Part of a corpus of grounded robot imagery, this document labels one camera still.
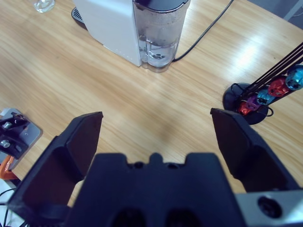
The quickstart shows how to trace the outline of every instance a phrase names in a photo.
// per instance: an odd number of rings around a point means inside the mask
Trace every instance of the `table surface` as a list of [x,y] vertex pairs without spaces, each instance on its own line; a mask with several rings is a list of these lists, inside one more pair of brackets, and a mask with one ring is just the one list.
[[[229,0],[192,0],[177,56]],[[225,89],[251,83],[302,42],[303,30],[246,0],[235,0],[184,59],[157,74],[136,67],[94,40],[71,18],[71,0],[37,13],[27,0],[0,3],[0,109],[14,107],[44,131],[14,169],[22,179],[55,135],[76,116],[104,114],[97,152],[121,152],[129,162],[184,162],[213,152],[234,192],[218,149],[210,109]],[[252,126],[303,186],[303,90],[272,105],[273,117]],[[71,203],[80,185],[77,185]]]

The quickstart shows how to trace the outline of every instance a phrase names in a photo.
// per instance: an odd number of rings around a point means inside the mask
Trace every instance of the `coffee machine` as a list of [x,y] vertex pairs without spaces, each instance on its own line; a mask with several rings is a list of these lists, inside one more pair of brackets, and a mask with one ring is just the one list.
[[106,48],[154,72],[175,58],[190,0],[73,0],[88,32]]

